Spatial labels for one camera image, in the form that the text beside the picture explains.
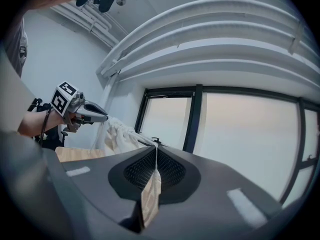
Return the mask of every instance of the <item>beige fabric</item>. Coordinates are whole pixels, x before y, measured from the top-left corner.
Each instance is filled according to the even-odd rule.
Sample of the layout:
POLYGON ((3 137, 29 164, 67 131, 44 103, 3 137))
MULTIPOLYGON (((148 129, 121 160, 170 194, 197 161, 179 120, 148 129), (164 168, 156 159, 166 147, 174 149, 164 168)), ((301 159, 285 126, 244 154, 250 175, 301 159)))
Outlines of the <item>beige fabric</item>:
POLYGON ((156 169, 141 193, 141 207, 144 227, 148 227, 159 211, 161 176, 156 169))
POLYGON ((106 122, 99 125, 92 149, 104 150, 105 156, 111 156, 144 148, 145 145, 139 141, 156 145, 151 139, 136 133, 132 127, 109 116, 106 122))

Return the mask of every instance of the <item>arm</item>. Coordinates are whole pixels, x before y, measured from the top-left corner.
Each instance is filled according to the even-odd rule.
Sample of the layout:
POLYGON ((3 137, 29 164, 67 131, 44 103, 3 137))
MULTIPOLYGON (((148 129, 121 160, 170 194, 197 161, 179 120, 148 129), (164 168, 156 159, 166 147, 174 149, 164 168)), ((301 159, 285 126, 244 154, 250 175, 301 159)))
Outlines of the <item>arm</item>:
MULTIPOLYGON (((47 111, 27 112, 18 128, 21 135, 33 137, 41 134, 47 111)), ((63 118, 53 109, 48 117, 45 131, 64 123, 63 118)))

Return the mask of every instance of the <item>black mesh vent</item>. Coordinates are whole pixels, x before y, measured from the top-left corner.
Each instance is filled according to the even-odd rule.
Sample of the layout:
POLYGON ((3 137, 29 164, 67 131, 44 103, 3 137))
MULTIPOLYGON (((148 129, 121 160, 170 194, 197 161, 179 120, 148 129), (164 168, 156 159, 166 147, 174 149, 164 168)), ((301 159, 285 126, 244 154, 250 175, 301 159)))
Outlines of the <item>black mesh vent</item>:
POLYGON ((158 150, 158 171, 161 175, 161 192, 177 185, 186 175, 185 167, 158 150))
POLYGON ((144 190, 156 166, 156 150, 124 169, 124 177, 140 190, 144 190))

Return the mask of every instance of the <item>white wall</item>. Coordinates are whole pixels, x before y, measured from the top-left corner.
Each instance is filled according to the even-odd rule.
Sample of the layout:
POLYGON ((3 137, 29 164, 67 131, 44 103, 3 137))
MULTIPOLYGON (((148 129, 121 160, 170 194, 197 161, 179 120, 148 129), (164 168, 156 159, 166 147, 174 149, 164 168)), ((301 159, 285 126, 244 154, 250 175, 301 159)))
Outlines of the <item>white wall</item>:
POLYGON ((134 128, 144 91, 144 86, 135 81, 118 82, 110 94, 106 112, 134 128))
MULTIPOLYGON (((55 87, 68 81, 78 87, 89 101, 100 101, 104 81, 95 74, 107 55, 107 49, 93 37, 76 33, 37 13, 25 17, 28 54, 22 71, 22 81, 44 103, 49 103, 55 87)), ((66 147, 91 148, 94 128, 82 125, 77 133, 65 138, 66 147)))

